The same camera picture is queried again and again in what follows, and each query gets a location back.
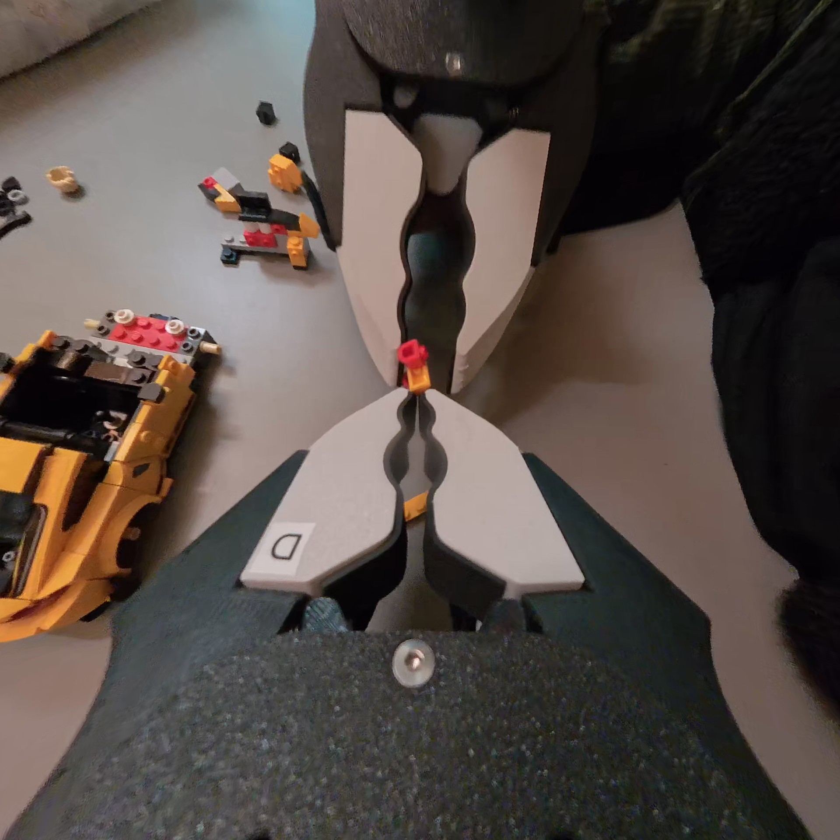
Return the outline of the red grey lego subassembly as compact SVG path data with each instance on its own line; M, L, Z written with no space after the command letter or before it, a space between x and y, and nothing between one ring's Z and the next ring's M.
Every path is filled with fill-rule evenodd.
M307 270L310 240L321 234L319 223L305 213L279 209L267 213L247 212L239 215L243 225L240 234L225 237L220 261L236 266L241 256L284 256L294 270Z

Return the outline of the grey black lego piece pile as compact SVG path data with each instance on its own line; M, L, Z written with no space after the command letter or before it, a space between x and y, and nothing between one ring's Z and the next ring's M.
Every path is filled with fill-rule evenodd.
M17 228L30 224L32 217L25 209L28 196L20 181L9 176L1 184L1 238Z

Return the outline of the yellow lego car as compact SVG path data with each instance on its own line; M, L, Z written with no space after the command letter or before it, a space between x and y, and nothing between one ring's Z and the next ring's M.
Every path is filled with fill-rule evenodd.
M2 353L2 643L90 621L136 590L137 541L222 352L159 313L109 309L85 328Z

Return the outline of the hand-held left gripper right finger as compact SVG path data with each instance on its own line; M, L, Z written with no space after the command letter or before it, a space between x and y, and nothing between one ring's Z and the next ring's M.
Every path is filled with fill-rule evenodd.
M584 586L560 525L509 437L436 390L418 398L418 428L431 483L424 573L437 594L482 622L499 601Z

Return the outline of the yellow lego chunk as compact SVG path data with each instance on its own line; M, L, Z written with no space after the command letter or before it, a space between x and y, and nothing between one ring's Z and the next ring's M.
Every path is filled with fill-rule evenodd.
M286 193L299 193L303 189L303 172L298 147L286 142L268 161L269 183Z

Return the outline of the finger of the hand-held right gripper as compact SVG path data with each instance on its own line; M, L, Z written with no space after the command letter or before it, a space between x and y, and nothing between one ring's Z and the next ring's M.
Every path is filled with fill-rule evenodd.
M512 129L466 170L465 206L475 247L463 279L465 319L450 390L462 391L487 362L532 277L550 134Z
M405 228L424 190L422 155L382 112L345 112L340 267L365 347L397 384L408 283Z

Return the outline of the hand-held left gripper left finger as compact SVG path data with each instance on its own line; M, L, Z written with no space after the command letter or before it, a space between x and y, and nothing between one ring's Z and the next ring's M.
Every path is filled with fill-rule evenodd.
M239 579L252 589L321 596L369 621L406 570L400 481L408 390L333 426L306 453Z

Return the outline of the person's right forearm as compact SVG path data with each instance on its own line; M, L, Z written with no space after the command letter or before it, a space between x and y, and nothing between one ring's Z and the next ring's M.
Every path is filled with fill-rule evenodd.
M567 233L627 224L676 201L838 2L607 2L590 158Z

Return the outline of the yellow black lego subassembly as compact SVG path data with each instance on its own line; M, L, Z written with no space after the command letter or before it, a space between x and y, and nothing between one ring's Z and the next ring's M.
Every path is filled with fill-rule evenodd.
M268 214L272 210L266 192L244 188L241 181L225 167L219 167L204 177L197 184L197 188L205 199L223 214Z

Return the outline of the orange lego plate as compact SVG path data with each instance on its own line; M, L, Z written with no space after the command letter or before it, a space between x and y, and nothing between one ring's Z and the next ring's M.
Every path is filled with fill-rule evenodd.
M427 364L415 370L409 370L403 367L403 386L415 395L425 393L431 386ZM405 522L412 522L424 515L427 509L427 497L428 490L404 502L403 516Z

